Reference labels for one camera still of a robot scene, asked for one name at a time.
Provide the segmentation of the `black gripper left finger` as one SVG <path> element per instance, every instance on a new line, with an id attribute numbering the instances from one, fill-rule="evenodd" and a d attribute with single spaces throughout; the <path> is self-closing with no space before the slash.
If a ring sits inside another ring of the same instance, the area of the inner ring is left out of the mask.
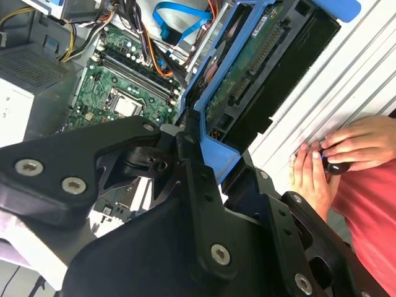
<path id="1" fill-rule="evenodd" d="M 233 280 L 226 210 L 199 141 L 190 129 L 170 134 L 140 116 L 3 147 L 1 238 L 47 281 L 63 282 L 78 253 L 104 236 L 88 219 L 97 199 L 139 176 L 155 182 L 155 205 L 145 213 L 181 204 L 193 278 Z"/>

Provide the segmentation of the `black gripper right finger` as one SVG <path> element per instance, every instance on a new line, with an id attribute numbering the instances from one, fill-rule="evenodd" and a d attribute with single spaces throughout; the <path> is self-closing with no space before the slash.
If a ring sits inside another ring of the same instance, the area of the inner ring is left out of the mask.
<path id="1" fill-rule="evenodd" d="M 387 296 L 355 253 L 295 192 L 280 195 L 249 152 L 241 157 L 241 213 L 252 218 L 269 247 L 254 262 L 274 296 Z"/>

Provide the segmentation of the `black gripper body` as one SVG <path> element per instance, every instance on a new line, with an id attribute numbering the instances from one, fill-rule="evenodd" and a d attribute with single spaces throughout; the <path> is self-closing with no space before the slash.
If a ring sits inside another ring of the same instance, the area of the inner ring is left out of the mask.
<path id="1" fill-rule="evenodd" d="M 179 202 L 165 202 L 96 239 L 71 262 L 63 296 L 296 296 L 282 276 L 271 234 L 227 211 L 233 280 L 195 280 L 191 226 Z"/>

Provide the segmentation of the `person's left hand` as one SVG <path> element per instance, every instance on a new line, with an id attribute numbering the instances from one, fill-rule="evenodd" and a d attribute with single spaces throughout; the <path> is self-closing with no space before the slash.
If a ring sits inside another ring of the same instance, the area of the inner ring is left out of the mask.
<path id="1" fill-rule="evenodd" d="M 322 165 L 317 141 L 302 144 L 290 159 L 290 186 L 308 202 L 316 213 L 327 221 L 327 215 L 338 191 L 339 176 L 329 175 Z"/>

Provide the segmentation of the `person's right hand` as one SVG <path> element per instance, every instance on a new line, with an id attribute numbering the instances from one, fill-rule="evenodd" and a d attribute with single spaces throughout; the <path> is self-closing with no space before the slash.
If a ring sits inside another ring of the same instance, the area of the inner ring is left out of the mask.
<path id="1" fill-rule="evenodd" d="M 395 159 L 395 119 L 357 120 L 326 136 L 321 147 L 329 163 L 349 163 L 351 171 L 383 165 Z"/>

